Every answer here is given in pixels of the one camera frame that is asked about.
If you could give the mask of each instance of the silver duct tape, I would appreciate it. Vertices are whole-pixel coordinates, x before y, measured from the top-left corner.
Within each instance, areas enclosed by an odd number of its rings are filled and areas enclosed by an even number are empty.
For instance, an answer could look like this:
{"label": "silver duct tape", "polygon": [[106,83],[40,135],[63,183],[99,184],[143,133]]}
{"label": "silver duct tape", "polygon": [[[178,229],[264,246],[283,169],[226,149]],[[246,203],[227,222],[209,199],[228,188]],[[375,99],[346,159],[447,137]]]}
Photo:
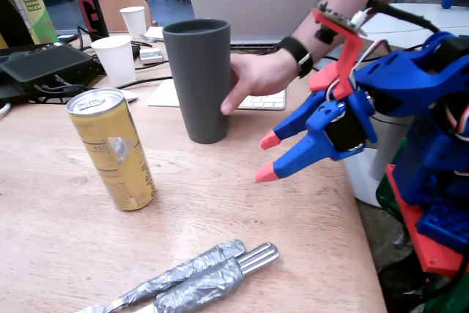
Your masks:
{"label": "silver duct tape", "polygon": [[137,302],[160,295],[172,287],[186,281],[193,275],[213,267],[218,263],[225,262],[229,258],[240,256],[245,252],[244,244],[240,240],[217,245],[203,254],[191,259],[177,267],[169,269],[134,290],[119,298],[122,306],[130,306]]}
{"label": "silver duct tape", "polygon": [[204,270],[158,296],[151,313],[192,313],[234,292],[244,276],[235,258]]}

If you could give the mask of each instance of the duct tape wrapped object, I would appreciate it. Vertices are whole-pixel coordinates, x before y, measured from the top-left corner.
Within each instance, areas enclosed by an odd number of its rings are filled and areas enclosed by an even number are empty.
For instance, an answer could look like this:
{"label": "duct tape wrapped object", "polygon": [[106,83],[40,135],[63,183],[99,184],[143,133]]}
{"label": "duct tape wrapped object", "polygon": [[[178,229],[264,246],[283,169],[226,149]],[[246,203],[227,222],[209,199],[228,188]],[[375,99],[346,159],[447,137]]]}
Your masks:
{"label": "duct tape wrapped object", "polygon": [[207,268],[217,265],[218,263],[224,263],[229,258],[238,257],[244,252],[245,247],[240,240],[217,245],[196,258],[169,269],[161,275],[140,284],[135,289],[122,295],[118,300],[111,303],[111,305],[117,308],[118,306],[131,306],[132,304],[145,301],[146,299],[155,297],[169,290]]}
{"label": "duct tape wrapped object", "polygon": [[156,301],[137,313],[194,313],[234,292],[245,276],[278,258],[272,243],[239,257],[218,263],[159,295]]}

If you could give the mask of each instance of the can lid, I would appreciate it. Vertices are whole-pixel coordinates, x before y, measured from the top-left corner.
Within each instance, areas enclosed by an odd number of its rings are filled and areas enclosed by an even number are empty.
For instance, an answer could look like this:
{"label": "can lid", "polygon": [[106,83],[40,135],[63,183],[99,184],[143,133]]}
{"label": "can lid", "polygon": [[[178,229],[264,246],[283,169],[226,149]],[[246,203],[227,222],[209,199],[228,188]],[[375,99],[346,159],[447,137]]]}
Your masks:
{"label": "can lid", "polygon": [[67,103],[72,115],[89,116],[105,113],[124,100],[124,95],[115,88],[99,88],[83,92]]}

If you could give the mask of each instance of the human arm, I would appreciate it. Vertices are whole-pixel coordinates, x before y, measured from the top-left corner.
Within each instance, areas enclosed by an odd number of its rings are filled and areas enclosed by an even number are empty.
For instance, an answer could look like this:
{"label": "human arm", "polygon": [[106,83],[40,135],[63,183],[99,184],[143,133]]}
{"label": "human arm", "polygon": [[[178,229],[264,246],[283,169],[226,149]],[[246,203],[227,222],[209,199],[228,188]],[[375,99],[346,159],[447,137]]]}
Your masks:
{"label": "human arm", "polygon": [[[366,6],[367,1],[321,0],[320,2],[327,2],[329,8],[352,17]],[[318,29],[320,24],[316,23],[310,12],[292,35],[308,49],[314,61],[321,59],[342,41],[340,36],[336,36],[332,45],[326,45],[314,36]],[[269,95],[286,88],[298,76],[299,67],[293,56],[281,49],[274,54],[264,56],[232,54],[232,70],[236,84],[221,105],[224,114],[231,114],[248,95]]]}

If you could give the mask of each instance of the metal rod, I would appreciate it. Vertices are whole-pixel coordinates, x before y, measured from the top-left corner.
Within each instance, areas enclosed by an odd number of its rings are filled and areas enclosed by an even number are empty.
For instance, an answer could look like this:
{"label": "metal rod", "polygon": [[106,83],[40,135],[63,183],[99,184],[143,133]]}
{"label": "metal rod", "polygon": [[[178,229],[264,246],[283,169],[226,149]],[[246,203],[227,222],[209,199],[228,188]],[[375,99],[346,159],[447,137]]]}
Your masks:
{"label": "metal rod", "polygon": [[239,257],[237,258],[237,262],[241,264],[242,262],[245,262],[245,261],[248,260],[249,258],[251,258],[251,257],[255,256],[256,254],[258,254],[259,252],[262,252],[262,251],[264,251],[265,249],[270,248],[271,246],[272,246],[271,243],[266,242],[266,243],[260,245],[259,247],[253,249],[252,251],[250,251],[250,252],[248,252],[248,253],[246,253],[246,254],[243,254],[242,256],[239,256]]}
{"label": "metal rod", "polygon": [[241,273],[244,276],[255,273],[273,262],[279,255],[277,247],[272,243],[264,243],[238,259]]}

